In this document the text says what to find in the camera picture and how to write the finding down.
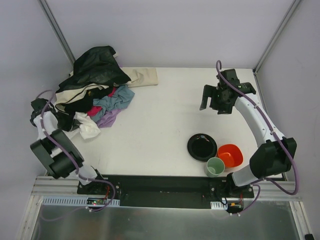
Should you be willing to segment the black mesh cloth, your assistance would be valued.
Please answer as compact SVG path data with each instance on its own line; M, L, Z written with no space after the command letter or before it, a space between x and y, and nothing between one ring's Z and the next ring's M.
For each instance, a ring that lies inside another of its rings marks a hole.
M130 77L119 67L111 46L96 46L87 50L73 64L73 75L59 84L57 93L78 90L90 84L123 85Z

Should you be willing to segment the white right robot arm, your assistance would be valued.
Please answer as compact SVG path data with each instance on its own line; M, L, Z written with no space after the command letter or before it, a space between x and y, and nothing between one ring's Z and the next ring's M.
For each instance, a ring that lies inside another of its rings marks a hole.
M218 71L216 77L216 86L204 86L199 109L210 107L219 115L231 114L236 109L245 119L257 144L248 165L228 175L229 184L240 188L290 169L296 170L293 158L297 142L292 137L285 137L273 124L253 85L240 82L235 69Z

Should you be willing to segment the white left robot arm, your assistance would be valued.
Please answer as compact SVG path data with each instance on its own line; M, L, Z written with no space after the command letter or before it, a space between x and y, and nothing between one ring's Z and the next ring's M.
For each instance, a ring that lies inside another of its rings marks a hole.
M99 171L84 163L84 158L63 132L58 128L57 114L53 105L44 98L31 102L33 111L30 122L37 128L37 140L30 149L55 179L76 177L83 186L101 181Z

